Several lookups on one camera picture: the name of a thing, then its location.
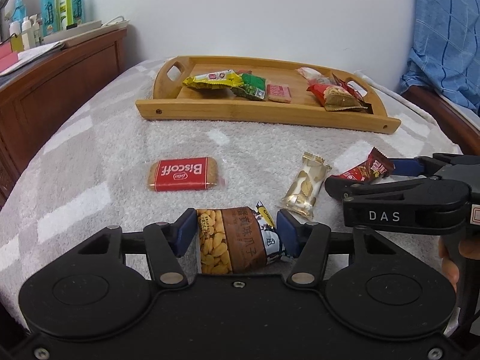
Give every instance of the lotus logo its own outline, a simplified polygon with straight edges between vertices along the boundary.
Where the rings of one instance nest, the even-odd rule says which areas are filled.
[[[187,172],[175,173],[173,175],[174,180],[185,180],[188,177]]]

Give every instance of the yellow liquid bottle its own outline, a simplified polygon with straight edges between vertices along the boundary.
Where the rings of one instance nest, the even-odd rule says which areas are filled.
[[[58,12],[60,15],[60,29],[66,30],[67,26],[74,23],[71,0],[58,0]]]

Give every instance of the wooden tray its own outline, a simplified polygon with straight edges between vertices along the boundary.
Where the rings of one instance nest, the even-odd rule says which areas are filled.
[[[176,67],[179,77],[172,81],[167,73]],[[364,112],[327,112],[315,96],[307,92],[308,83],[295,69],[309,67],[325,76],[335,74],[345,82],[355,81],[367,95],[373,115]],[[196,91],[183,87],[182,81],[191,75],[249,69],[253,74],[287,84],[292,94],[291,104],[261,102],[236,97],[230,90]],[[275,61],[270,59],[229,56],[179,56],[167,62],[157,75],[153,99],[137,100],[136,106],[145,119],[156,120],[229,120],[244,122],[283,123],[302,126],[346,128],[348,130],[394,133],[401,121],[388,117],[382,101],[362,79],[341,70]]]

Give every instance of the wooden dresser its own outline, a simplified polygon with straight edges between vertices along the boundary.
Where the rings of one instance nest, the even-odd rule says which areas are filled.
[[[0,88],[0,207],[47,140],[123,72],[126,28],[53,54]]]

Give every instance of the human hand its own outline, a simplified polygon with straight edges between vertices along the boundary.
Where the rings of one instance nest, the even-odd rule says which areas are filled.
[[[460,254],[469,259],[480,260],[480,237],[464,239],[458,245]],[[442,237],[438,241],[438,255],[442,258],[442,271],[446,278],[452,283],[457,292],[457,283],[460,278],[460,271],[457,265],[450,259],[448,250]]]

